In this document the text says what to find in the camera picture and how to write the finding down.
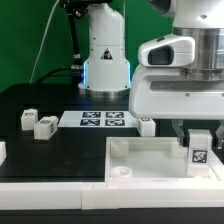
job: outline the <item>metal bracket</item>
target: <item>metal bracket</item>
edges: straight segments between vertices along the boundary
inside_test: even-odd
[[[178,136],[178,141],[181,146],[183,146],[184,144],[184,137],[185,137],[184,131],[181,128],[183,126],[183,123],[184,123],[184,120],[172,120],[173,129],[175,130]]]
[[[216,137],[218,138],[218,149],[222,149],[222,143],[224,139],[224,120],[220,121],[221,125],[219,126],[218,130],[216,131]]]

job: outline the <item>black table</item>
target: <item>black table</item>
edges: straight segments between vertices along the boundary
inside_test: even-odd
[[[33,132],[21,131],[24,109],[38,109],[39,119],[53,115],[60,119],[69,110],[127,111],[128,97],[105,100],[80,96],[70,85],[20,84],[0,94],[0,105],[0,141],[7,145],[7,159],[0,168],[0,182],[4,183],[102,182],[106,137],[138,136],[136,128],[59,128],[49,141],[38,141],[34,140]],[[1,224],[223,221],[223,208],[0,211]]]

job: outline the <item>green backdrop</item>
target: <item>green backdrop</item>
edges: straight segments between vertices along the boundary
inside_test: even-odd
[[[28,83],[49,17],[56,0],[0,0],[0,91]],[[147,0],[126,0],[126,58],[136,68],[137,50],[148,40],[171,32],[172,20],[158,15]],[[112,8],[123,14],[124,0]],[[89,53],[88,20],[76,20],[84,59]],[[35,79],[48,71],[72,64],[71,38],[64,9],[57,8],[36,70]]]

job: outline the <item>white box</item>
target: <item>white box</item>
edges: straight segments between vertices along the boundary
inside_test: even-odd
[[[21,125],[23,131],[30,131],[34,129],[34,125],[38,122],[37,110],[24,110],[21,117]]]
[[[34,125],[34,139],[48,140],[57,131],[58,118],[43,117],[38,123]]]
[[[0,142],[0,166],[5,161],[6,157],[5,142]]]
[[[137,129],[142,137],[155,137],[156,123],[149,118],[137,119]]]

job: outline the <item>small white block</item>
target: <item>small white block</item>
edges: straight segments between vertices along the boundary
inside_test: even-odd
[[[129,142],[125,139],[111,141],[111,155],[115,158],[125,158],[129,155]]]
[[[6,159],[6,148],[5,142],[0,142],[0,166]]]
[[[212,136],[208,130],[189,130],[190,144],[187,175],[193,177],[209,176],[209,159]]]
[[[189,129],[190,144],[189,148],[211,149],[212,136],[208,130]]]
[[[48,140],[58,129],[58,118],[43,117],[34,125],[34,139]]]
[[[37,110],[29,109],[24,110],[21,117],[21,124],[23,131],[29,131],[34,129],[34,125],[38,122]]]
[[[156,123],[149,118],[137,119],[137,129],[142,137],[155,137]]]

